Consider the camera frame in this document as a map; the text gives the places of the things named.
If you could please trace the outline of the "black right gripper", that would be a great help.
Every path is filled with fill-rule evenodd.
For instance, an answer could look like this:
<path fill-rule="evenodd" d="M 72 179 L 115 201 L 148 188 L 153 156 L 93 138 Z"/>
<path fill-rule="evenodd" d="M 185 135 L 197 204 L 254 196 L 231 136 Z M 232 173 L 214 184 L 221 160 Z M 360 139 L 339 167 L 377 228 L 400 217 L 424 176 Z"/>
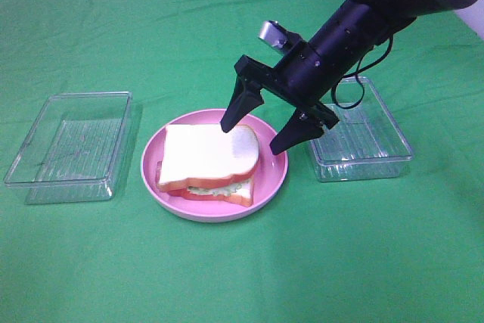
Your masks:
<path fill-rule="evenodd" d="M 264 103 L 262 89 L 296 108 L 270 142 L 273 155 L 320 138 L 324 134 L 320 124 L 331 129 L 339 122 L 336 114 L 320 102 L 333 84 L 324 83 L 323 60 L 308 42 L 296 43 L 274 67 L 243 55 L 234 69 L 237 77 L 233 95 L 220 120 L 223 132 L 230 132 L 250 111 Z"/>

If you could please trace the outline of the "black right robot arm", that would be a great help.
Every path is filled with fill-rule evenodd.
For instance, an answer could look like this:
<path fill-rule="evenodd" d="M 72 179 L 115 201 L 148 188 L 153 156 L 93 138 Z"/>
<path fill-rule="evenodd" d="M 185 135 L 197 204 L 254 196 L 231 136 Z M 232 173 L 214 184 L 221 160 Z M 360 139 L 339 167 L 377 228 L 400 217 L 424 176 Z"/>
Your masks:
<path fill-rule="evenodd" d="M 220 122 L 222 130 L 231 131 L 260 106 L 261 91 L 266 89 L 295 107 L 271 141 L 273 154 L 321 137 L 338 122 L 321 97 L 375 45 L 388 42 L 421 15 L 466 8 L 476 1 L 345 0 L 310 40 L 275 21 L 265 22 L 259 36 L 281 53 L 281 60 L 273 67 L 245 55 L 238 60 L 233 95 Z"/>

